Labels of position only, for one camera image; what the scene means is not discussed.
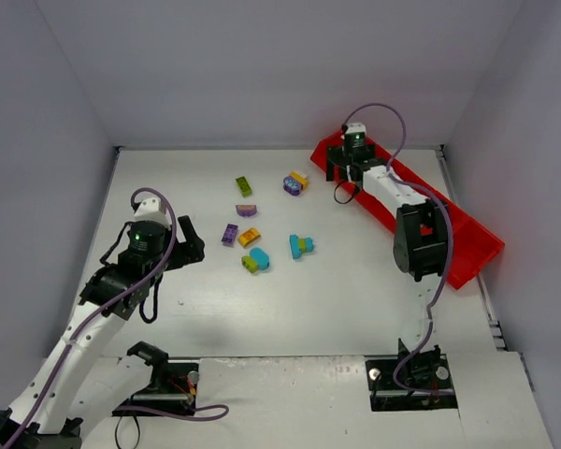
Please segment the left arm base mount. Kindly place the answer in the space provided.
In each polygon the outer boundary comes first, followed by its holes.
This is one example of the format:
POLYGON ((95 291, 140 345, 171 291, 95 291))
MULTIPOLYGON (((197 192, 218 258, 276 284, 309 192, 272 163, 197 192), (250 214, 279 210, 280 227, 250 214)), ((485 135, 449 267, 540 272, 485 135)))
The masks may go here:
POLYGON ((124 407, 142 407, 182 416, 194 416, 196 409, 199 362, 196 359, 171 359, 167 352, 145 341, 132 346, 127 355, 140 358, 151 370, 146 386, 124 400, 114 416, 155 416, 145 411, 120 411, 124 407))

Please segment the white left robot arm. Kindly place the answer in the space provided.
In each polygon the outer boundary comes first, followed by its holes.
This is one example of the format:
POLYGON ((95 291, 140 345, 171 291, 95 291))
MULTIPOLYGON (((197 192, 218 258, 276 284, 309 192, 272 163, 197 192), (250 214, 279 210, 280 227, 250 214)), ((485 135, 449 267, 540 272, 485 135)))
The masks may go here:
POLYGON ((106 258, 80 293, 69 325, 29 386, 0 410, 0 448, 79 448, 117 406, 165 373, 167 354, 144 341, 134 344, 114 371, 91 388, 86 379, 104 348, 165 272, 199 263, 204 241, 191 219, 165 218, 124 224, 127 248, 106 258))

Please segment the orange curved lego brick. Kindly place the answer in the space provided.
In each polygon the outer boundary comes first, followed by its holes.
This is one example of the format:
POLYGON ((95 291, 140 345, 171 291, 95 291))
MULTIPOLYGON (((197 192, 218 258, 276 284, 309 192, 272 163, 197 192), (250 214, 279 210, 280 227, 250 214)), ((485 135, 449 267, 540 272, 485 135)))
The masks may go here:
POLYGON ((254 244, 259 238, 261 238, 260 232, 255 227, 251 227, 242 232, 238 236, 237 241, 243 248, 247 248, 254 244))

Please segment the cyan lego with green brick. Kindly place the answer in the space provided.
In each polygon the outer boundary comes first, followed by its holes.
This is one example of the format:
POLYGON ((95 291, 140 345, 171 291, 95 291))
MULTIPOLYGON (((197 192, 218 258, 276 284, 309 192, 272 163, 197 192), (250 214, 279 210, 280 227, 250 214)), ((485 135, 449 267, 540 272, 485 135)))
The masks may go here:
POLYGON ((270 257, 263 249, 255 247, 241 257, 241 264, 251 274, 255 274, 270 268, 270 257))

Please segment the green long lego brick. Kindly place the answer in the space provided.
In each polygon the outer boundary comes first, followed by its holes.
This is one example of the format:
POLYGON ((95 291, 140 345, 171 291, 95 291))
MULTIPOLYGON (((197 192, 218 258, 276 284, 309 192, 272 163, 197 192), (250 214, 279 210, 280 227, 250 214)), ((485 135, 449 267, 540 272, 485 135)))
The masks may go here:
POLYGON ((243 197, 252 195, 252 188, 245 176, 236 178, 237 188, 243 197))

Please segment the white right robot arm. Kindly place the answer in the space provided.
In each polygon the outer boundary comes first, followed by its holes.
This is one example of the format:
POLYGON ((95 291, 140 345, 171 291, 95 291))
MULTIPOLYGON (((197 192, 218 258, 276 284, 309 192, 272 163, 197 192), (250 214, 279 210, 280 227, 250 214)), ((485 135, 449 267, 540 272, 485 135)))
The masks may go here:
POLYGON ((393 258, 398 269, 418 284, 422 318, 414 340, 401 342, 401 357, 411 361, 434 332, 433 309, 453 261, 453 226, 447 206, 431 190, 405 181, 375 153, 366 128, 348 124, 341 143, 325 151, 326 179, 349 182, 358 193, 380 202, 395 218, 393 258))

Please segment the purple half-round lego brick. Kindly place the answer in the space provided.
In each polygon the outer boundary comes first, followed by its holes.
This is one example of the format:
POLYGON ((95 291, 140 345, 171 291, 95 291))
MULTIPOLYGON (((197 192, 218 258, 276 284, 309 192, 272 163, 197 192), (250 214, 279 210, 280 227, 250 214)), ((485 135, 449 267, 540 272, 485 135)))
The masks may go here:
POLYGON ((237 215, 243 218, 250 218, 258 213, 257 206, 254 204, 237 204, 235 209, 237 215))

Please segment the purple rectangular lego brick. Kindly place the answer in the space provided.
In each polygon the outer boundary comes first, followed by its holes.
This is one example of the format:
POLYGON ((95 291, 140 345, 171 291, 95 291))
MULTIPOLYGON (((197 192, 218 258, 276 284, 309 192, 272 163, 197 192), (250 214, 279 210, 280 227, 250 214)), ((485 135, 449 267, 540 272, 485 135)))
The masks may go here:
POLYGON ((221 243, 224 246, 233 246, 238 235, 238 225, 237 224, 227 224, 223 235, 221 237, 221 243))

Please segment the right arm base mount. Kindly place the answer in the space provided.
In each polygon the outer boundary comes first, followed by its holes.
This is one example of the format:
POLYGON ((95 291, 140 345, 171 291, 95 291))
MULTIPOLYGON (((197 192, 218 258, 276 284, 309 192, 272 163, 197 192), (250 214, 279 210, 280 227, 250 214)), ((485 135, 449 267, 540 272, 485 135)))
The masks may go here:
POLYGON ((426 412, 458 408, 450 367, 444 355, 417 355, 413 358, 398 373, 398 380, 405 388, 393 378, 397 362, 395 356, 365 360, 372 412, 426 412))

